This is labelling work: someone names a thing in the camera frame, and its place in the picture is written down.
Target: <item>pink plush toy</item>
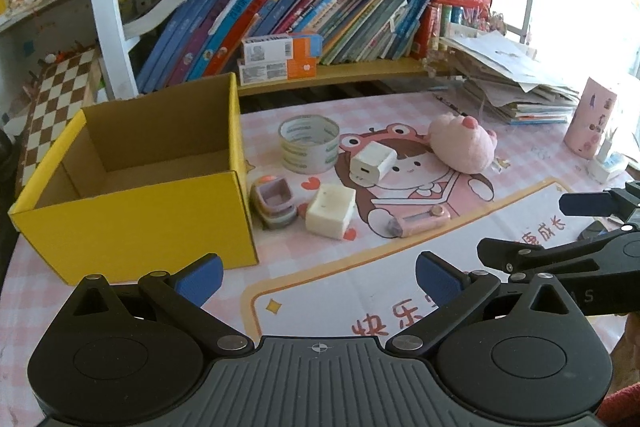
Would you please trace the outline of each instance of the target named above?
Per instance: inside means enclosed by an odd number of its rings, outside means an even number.
[[[485,131],[472,116],[444,114],[429,126],[433,153],[456,171],[479,174],[494,160],[498,138],[494,131]]]

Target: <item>plush toy nose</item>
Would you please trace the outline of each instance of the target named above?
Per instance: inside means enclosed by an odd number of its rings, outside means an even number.
[[[476,120],[472,116],[466,116],[462,120],[462,125],[464,125],[467,129],[477,129],[478,128],[478,120]]]

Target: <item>pink checkered tablecloth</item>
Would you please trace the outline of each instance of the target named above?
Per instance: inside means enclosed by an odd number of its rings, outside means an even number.
[[[366,135],[386,132],[393,124],[403,130],[425,134],[430,121],[448,111],[429,93],[391,94],[323,102],[303,107],[268,110],[242,117],[242,133],[249,182],[267,173],[287,173],[294,195],[308,201],[318,181],[335,182],[329,171],[303,176],[280,166],[277,129],[286,118],[300,114],[322,114],[340,125],[341,133]],[[507,126],[485,115],[485,126],[498,135],[496,155],[510,164],[505,170],[486,172],[500,200],[550,177],[558,178],[575,191],[603,190],[589,179],[586,162],[562,143],[565,126]],[[622,185],[626,177],[615,179]],[[389,241],[376,235],[355,217],[347,239],[334,241],[305,232],[301,219],[284,230],[265,231],[256,227],[255,243],[260,264],[229,270],[222,288],[204,309],[238,330],[241,294],[253,283],[299,272],[319,264],[342,259],[358,251],[378,247]],[[0,426],[33,427],[43,418],[26,376],[27,363],[40,337],[68,298],[72,288],[62,280],[20,237],[0,296]]]

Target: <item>roll of tape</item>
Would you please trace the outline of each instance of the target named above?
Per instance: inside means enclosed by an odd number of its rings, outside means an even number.
[[[338,159],[340,126],[319,114],[285,120],[278,129],[282,163],[293,172],[319,174]]]

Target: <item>yellow box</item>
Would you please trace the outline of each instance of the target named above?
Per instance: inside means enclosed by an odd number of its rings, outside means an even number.
[[[208,252],[257,264],[236,78],[82,108],[10,213],[68,284],[171,273]]]

